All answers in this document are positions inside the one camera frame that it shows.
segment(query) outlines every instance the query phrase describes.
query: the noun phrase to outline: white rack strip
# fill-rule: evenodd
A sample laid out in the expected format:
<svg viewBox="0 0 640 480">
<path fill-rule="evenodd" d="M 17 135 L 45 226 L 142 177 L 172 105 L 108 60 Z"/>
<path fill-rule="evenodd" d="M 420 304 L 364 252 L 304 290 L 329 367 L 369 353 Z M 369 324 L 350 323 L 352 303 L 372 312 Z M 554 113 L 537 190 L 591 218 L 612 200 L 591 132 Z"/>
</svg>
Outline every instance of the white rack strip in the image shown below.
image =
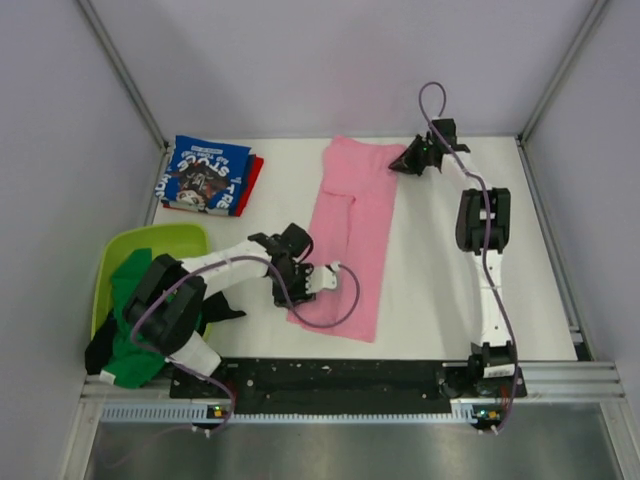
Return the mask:
<svg viewBox="0 0 640 480">
<path fill-rule="evenodd" d="M 107 404 L 101 422 L 105 423 L 219 423 L 207 418 L 208 405 L 198 404 Z M 257 414 L 234 415 L 230 423 L 244 424 L 424 424 L 475 423 L 473 407 L 451 405 L 451 413 L 408 415 L 300 415 Z"/>
</svg>

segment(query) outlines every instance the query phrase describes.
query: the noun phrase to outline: white table surface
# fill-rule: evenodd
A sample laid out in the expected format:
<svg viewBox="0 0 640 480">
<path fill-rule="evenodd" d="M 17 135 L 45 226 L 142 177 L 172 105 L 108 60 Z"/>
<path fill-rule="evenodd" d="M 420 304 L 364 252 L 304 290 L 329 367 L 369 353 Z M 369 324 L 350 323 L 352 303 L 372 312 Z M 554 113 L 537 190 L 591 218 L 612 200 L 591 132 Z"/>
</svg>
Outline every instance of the white table surface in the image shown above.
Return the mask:
<svg viewBox="0 0 640 480">
<path fill-rule="evenodd" d="M 363 139 L 408 144 L 408 138 Z M 575 360 L 560 295 L 551 270 L 515 140 L 463 139 L 494 186 L 511 190 L 511 236 L 502 266 L 503 298 L 522 360 Z M 214 249 L 256 232 L 280 233 L 290 222 L 308 228 L 322 179 L 322 152 L 330 139 L 234 140 L 265 159 L 240 218 L 209 216 L 158 206 L 154 223 L 195 222 Z M 225 291 L 242 319 L 214 325 L 209 343 L 222 356 L 290 358 L 466 359 L 477 326 L 474 270 L 456 247 L 460 200 L 437 170 L 400 175 L 385 264 L 377 338 L 364 343 L 312 333 L 286 321 L 271 282 L 256 279 Z"/>
</svg>

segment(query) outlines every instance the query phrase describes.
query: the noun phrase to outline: white wall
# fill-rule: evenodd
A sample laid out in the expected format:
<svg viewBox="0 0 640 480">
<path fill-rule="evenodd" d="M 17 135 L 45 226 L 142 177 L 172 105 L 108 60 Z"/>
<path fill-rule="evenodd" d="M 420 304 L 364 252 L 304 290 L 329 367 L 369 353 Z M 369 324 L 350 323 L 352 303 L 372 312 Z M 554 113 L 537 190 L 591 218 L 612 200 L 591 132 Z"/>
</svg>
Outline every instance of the white wall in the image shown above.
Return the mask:
<svg viewBox="0 0 640 480">
<path fill-rule="evenodd" d="M 165 135 L 217 138 L 412 135 L 434 79 L 461 132 L 519 133 L 593 3 L 93 1 Z"/>
<path fill-rule="evenodd" d="M 54 478 L 102 247 L 158 154 L 71 0 L 0 9 L 0 477 Z"/>
<path fill-rule="evenodd" d="M 640 420 L 638 19 L 640 2 L 612 2 L 531 153 L 595 346 Z"/>
</svg>

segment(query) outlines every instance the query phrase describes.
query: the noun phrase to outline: lime green bin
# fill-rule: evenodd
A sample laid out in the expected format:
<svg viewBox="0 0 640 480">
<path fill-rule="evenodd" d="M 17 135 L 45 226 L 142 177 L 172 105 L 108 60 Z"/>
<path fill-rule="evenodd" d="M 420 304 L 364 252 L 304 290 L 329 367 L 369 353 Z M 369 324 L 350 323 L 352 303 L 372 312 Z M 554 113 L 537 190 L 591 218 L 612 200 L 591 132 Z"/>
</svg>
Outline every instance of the lime green bin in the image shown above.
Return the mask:
<svg viewBox="0 0 640 480">
<path fill-rule="evenodd" d="M 111 298 L 113 272 L 134 250 L 139 248 L 151 248 L 154 258 L 163 253 L 168 253 L 175 258 L 197 257 L 211 251 L 206 230 L 196 223 L 150 225 L 114 237 L 105 247 L 100 261 L 96 293 L 93 298 L 91 338 L 113 308 Z"/>
</svg>

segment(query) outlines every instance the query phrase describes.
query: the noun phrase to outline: pink cloth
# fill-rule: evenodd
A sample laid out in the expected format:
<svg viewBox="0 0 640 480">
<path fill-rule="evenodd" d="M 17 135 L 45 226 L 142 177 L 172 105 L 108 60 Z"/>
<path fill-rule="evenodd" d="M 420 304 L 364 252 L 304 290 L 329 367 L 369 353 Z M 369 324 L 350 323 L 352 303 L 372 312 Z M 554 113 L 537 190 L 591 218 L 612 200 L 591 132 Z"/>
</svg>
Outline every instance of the pink cloth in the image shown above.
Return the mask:
<svg viewBox="0 0 640 480">
<path fill-rule="evenodd" d="M 360 280 L 360 302 L 344 323 L 330 329 L 303 328 L 364 342 L 376 339 L 378 304 L 396 198 L 396 174 L 387 167 L 406 147 L 370 145 L 336 137 L 324 151 L 324 177 L 311 218 L 309 233 L 314 265 L 336 260 L 350 267 Z M 340 287 L 320 292 L 298 312 L 316 324 L 330 324 L 353 304 L 355 286 L 345 272 Z M 292 313 L 288 320 L 300 323 Z"/>
</svg>

